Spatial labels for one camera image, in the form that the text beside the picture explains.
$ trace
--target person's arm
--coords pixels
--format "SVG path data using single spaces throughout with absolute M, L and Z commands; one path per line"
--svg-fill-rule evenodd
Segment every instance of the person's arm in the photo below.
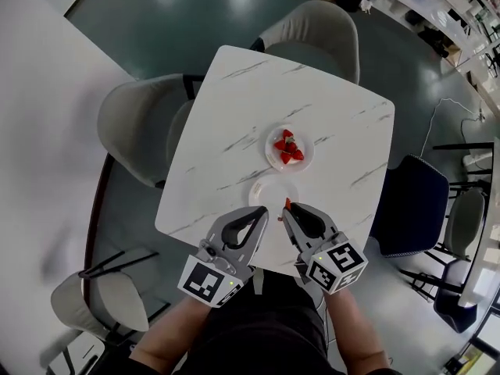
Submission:
M 382 344 L 369 320 L 359 311 L 351 292 L 342 289 L 324 295 L 338 351 L 348 374 L 367 375 L 374 370 L 389 368 Z
M 186 297 L 158 320 L 135 346 L 130 358 L 161 374 L 172 373 L 203 327 L 210 307 Z

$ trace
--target white plate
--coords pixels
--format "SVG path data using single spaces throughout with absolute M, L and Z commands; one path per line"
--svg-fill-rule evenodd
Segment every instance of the white plate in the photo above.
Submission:
M 287 198 L 298 202 L 296 186 L 282 175 L 266 175 L 253 184 L 248 204 L 264 205 L 269 210 L 270 220 L 276 220 L 281 216 Z
M 274 147 L 274 143 L 283 138 L 283 130 L 288 129 L 294 134 L 297 148 L 304 154 L 302 161 L 291 160 L 287 165 L 281 161 L 281 151 Z M 305 170 L 311 165 L 314 157 L 314 143 L 309 136 L 303 134 L 294 125 L 284 124 L 274 128 L 266 139 L 265 153 L 267 161 L 282 173 L 296 173 Z

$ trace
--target red strawberry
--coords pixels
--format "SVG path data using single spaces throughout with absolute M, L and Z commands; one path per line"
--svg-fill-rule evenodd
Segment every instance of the red strawberry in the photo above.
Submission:
M 292 138 L 294 134 L 290 132 L 288 129 L 283 130 L 283 139 Z
M 293 159 L 297 159 L 299 161 L 302 161 L 304 159 L 304 155 L 300 150 L 295 150 L 295 153 L 291 155 Z
M 286 152 L 295 153 L 295 150 L 297 150 L 297 145 L 294 141 L 291 143 L 287 143 L 287 147 L 285 148 Z
M 291 154 L 288 154 L 287 152 L 281 152 L 281 161 L 283 161 L 283 164 L 288 164 L 288 161 L 291 160 Z
M 274 147 L 277 148 L 278 150 L 285 150 L 287 148 L 287 144 L 281 140 L 281 141 L 277 141 L 275 144 L 274 144 Z

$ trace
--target plate of strawberries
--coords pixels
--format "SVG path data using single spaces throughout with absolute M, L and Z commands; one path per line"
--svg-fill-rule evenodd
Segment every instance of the plate of strawberries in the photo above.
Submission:
M 293 125 L 274 128 L 266 140 L 266 158 L 282 173 L 305 170 L 313 161 L 313 141 Z

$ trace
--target gray floor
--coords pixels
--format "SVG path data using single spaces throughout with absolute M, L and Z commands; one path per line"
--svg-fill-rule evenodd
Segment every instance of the gray floor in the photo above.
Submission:
M 260 31 L 306 0 L 83 0 L 70 21 L 125 70 L 137 78 L 166 73 L 204 73 L 219 46 L 248 47 Z M 453 98 L 475 113 L 480 99 L 447 62 L 415 34 L 384 14 L 352 15 L 359 32 L 360 84 L 389 98 L 396 107 L 389 166 L 409 153 L 419 155 L 430 116 L 440 98 Z M 492 114 L 485 123 L 466 121 L 467 141 L 490 141 L 499 134 Z M 461 152 L 433 152 L 432 145 L 462 142 L 460 123 L 474 118 L 444 102 L 437 110 L 423 157 L 450 181 L 464 179 Z M 162 300 L 181 298 L 177 280 L 193 248 L 154 227 L 161 191 L 143 186 L 123 167 L 112 171 L 99 221 L 95 262 L 117 249 L 150 248 L 160 252 L 149 262 L 127 270 L 143 293 L 151 313 Z M 465 344 L 473 328 L 458 335 L 434 314 L 432 305 L 409 289 L 396 265 L 442 268 L 425 255 L 386 260 L 369 242 L 370 265 L 352 286 L 360 306 L 405 374 L 438 373 L 442 364 Z M 98 298 L 94 296 L 98 309 Z M 330 360 L 341 368 L 335 343 Z

